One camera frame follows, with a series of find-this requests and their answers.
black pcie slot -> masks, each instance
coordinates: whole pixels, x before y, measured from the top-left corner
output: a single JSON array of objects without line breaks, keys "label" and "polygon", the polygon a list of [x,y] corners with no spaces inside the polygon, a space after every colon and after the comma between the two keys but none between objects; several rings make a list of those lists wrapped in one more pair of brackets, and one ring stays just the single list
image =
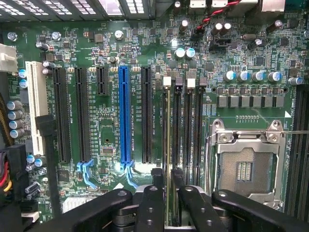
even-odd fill
[{"label": "black pcie slot", "polygon": [[59,162],[68,163],[71,160],[71,144],[66,70],[53,69],[53,81]]},{"label": "black pcie slot", "polygon": [[153,104],[151,68],[141,68],[141,123],[143,163],[152,162]]},{"label": "black pcie slot", "polygon": [[175,87],[174,92],[174,105],[173,105],[173,148],[172,148],[172,164],[176,168],[179,164],[180,154],[180,125],[181,125],[181,89]]},{"label": "black pcie slot", "polygon": [[166,174],[166,155],[167,155],[167,110],[166,110],[166,90],[162,90],[162,166],[163,173]]},{"label": "black pcie slot", "polygon": [[193,96],[190,90],[184,94],[184,131],[183,131],[183,170],[185,184],[190,183],[191,163],[191,136],[192,136],[192,102]]},{"label": "black pcie slot", "polygon": [[98,95],[109,96],[110,82],[107,68],[97,67],[97,85],[98,85]]},{"label": "black pcie slot", "polygon": [[[307,86],[297,86],[293,130],[309,130],[309,91]],[[307,134],[292,135],[286,212],[300,220],[309,220],[309,137]]]},{"label": "black pcie slot", "polygon": [[89,97],[86,68],[75,68],[75,87],[80,161],[87,162],[91,159],[91,150],[88,105]]},{"label": "black pcie slot", "polygon": [[202,107],[204,88],[200,87],[195,101],[194,153],[193,153],[193,185],[199,186],[201,162]]}]

motherboard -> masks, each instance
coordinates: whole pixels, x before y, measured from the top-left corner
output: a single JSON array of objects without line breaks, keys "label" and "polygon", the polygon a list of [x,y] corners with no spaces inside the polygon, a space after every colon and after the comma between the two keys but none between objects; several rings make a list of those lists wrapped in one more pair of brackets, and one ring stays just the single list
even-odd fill
[{"label": "motherboard", "polygon": [[63,213],[151,184],[154,168],[164,170],[167,224],[174,168],[208,195],[228,189],[285,210],[296,86],[309,65],[306,12],[262,25],[220,14],[197,31],[203,20],[182,8],[155,21],[2,25],[19,71],[9,75],[11,136],[26,145],[37,189],[27,199],[39,202],[41,222],[55,207],[35,123],[47,114]]}]

